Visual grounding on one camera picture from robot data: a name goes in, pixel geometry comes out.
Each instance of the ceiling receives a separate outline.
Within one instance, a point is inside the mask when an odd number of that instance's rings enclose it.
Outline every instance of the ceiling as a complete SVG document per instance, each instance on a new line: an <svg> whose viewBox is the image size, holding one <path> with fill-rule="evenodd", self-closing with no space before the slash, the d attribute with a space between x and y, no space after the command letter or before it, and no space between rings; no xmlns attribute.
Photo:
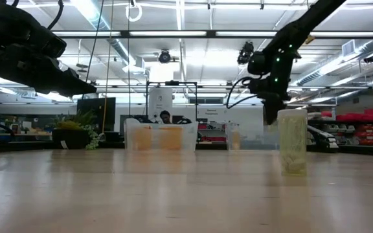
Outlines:
<svg viewBox="0 0 373 233"><path fill-rule="evenodd" d="M59 22L54 30L93 30L83 13L73 6L74 1L64 0L65 8ZM179 30L177 23L177 0L137 0L137 3L144 4L142 17L135 22L129 22L125 14L128 1L114 1L117 6L110 6L111 0L99 0L100 6L104 2L102 15L109 22L113 30ZM306 10L295 10L295 7L306 8L306 0L264 0L266 8L258 9L261 1L254 0L210 0L212 10L207 9L207 0L185 0L185 13L182 13L181 30L279 30L287 23L298 19ZM19 6L31 13L42 25L48 25L57 14L57 0L21 0ZM238 9L237 5L246 4L245 8ZM29 8L26 6L36 5L39 7ZM271 9L267 6L279 6L281 9ZM130 10L130 16L136 17L137 9ZM330 16L320 24L316 30L373 30L373 0L348 0L343 8ZM134 83L145 82L143 74L129 74L122 68L126 65L119 58L118 54L111 49L109 61L109 43L105 39L96 40L93 51L94 39L82 39L79 55L79 40L65 39L67 49L60 58L67 67L79 69L77 63L89 65L90 55L93 52L93 59L89 73L90 80L136 79ZM225 83L227 80L235 80L240 69L236 62L238 51L246 41L252 41L257 49L263 49L269 39L183 39L185 47L185 80L201 83ZM300 74L314 69L320 62L332 57L341 51L341 45L346 39L316 39L309 45L300 48L299 53L302 59L294 63L292 70L292 81L298 80ZM173 57L180 57L180 43L178 39L120 39L131 56L143 57L146 67L157 65L156 54L161 50L170 51ZM334 71L329 76L321 77L321 85L346 78L352 73L357 73L358 62L355 61L349 66ZM173 65L174 79L181 80L178 62Z"/></svg>

